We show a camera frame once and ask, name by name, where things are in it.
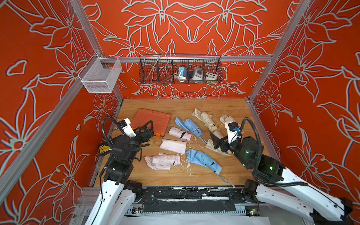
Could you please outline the pink umbrella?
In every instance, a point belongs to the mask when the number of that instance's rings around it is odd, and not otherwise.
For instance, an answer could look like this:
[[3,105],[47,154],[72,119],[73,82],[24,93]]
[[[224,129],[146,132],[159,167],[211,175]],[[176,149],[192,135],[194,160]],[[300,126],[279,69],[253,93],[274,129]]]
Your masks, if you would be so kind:
[[159,166],[178,166],[181,164],[180,155],[158,154],[152,157],[152,162]]
[[192,135],[189,132],[176,127],[171,127],[168,134],[188,142],[192,139]]

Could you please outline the beige umbrella back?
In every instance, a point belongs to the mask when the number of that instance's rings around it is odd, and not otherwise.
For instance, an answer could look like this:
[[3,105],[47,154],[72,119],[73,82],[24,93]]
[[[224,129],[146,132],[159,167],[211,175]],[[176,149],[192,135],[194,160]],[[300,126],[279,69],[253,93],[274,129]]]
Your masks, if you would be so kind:
[[235,122],[237,126],[239,126],[239,123],[232,117],[227,115],[222,115],[219,120],[224,124],[226,129],[229,129],[228,124]]

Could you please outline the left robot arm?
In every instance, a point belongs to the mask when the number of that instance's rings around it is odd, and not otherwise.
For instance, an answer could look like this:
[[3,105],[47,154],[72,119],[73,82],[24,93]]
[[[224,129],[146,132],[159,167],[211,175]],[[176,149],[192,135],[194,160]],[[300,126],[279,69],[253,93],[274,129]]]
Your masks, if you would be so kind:
[[[111,120],[122,134],[114,141],[105,132],[105,122]],[[118,225],[128,208],[142,197],[142,184],[129,179],[134,169],[133,162],[142,160],[142,148],[149,146],[154,137],[153,122],[148,121],[133,129],[128,118],[117,121],[104,117],[101,130],[110,148],[110,156],[99,178],[100,193],[86,221],[87,225]]]

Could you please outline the blue umbrella back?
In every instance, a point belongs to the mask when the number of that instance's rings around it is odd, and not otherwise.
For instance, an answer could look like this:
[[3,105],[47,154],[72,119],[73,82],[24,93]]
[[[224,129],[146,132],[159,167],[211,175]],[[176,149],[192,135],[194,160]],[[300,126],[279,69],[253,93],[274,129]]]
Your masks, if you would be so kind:
[[194,134],[196,137],[200,138],[203,143],[207,144],[207,141],[205,141],[203,136],[203,131],[200,129],[200,127],[190,118],[186,119],[184,122],[184,125],[190,133]]

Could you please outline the blue umbrella front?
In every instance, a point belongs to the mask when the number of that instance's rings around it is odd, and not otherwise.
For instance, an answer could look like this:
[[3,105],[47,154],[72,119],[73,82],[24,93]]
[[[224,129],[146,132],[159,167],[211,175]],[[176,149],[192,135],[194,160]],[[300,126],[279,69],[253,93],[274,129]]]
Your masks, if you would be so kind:
[[221,175],[223,167],[220,166],[219,163],[215,161],[212,157],[210,157],[208,154],[202,151],[189,149],[186,151],[186,155],[189,163],[209,168],[216,175],[218,175],[223,182],[229,183],[229,180]]

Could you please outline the blue umbrella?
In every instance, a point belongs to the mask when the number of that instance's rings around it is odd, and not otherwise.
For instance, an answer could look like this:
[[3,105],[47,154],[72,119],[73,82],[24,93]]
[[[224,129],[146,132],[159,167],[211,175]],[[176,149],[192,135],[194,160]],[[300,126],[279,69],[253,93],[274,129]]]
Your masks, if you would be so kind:
[[196,137],[200,138],[203,143],[207,144],[207,141],[205,141],[203,136],[203,131],[200,129],[200,127],[190,118],[186,119],[184,122],[184,125],[190,133],[194,134]]
[[218,175],[223,182],[229,183],[229,180],[221,175],[223,167],[220,166],[219,163],[215,161],[212,157],[210,157],[208,154],[202,151],[189,149],[186,151],[186,155],[189,163],[209,168],[216,175]]

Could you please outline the blue umbrella sleeve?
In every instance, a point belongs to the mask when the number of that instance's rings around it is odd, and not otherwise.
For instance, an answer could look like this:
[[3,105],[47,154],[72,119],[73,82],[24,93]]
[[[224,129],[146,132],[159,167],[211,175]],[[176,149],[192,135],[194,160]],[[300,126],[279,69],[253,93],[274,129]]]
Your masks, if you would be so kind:
[[180,127],[181,129],[188,131],[188,128],[187,128],[187,126],[185,125],[185,123],[184,123],[182,120],[180,120],[178,117],[175,118],[175,123],[176,123],[176,125],[177,125],[178,127]]

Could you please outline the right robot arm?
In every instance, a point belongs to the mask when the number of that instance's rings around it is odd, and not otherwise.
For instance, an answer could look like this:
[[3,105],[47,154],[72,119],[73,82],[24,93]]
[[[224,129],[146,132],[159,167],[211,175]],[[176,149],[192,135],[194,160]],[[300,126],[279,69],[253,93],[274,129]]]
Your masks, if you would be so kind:
[[242,196],[248,201],[269,203],[287,210],[314,225],[352,225],[353,204],[347,198],[326,194],[297,176],[278,160],[264,155],[264,146],[253,121],[246,117],[237,123],[223,116],[227,135],[218,138],[211,134],[214,147],[233,154],[251,170],[253,179],[247,180]]

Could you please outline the beige umbrella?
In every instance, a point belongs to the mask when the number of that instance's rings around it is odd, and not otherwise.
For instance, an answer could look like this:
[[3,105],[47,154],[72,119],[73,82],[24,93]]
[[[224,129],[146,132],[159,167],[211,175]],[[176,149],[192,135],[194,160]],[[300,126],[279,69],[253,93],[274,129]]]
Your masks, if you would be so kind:
[[224,136],[220,133],[219,130],[215,130],[215,131],[211,132],[210,136],[211,136],[211,139],[213,141],[220,140],[220,139],[224,138]]
[[239,123],[232,117],[227,115],[222,115],[219,120],[224,124],[226,129],[229,129],[228,124],[235,122],[237,126],[239,126]]
[[210,131],[215,132],[218,131],[219,128],[215,125],[214,121],[212,120],[212,115],[207,114],[207,112],[202,112],[197,108],[191,113],[192,116],[199,119],[201,122],[204,123],[204,126]]

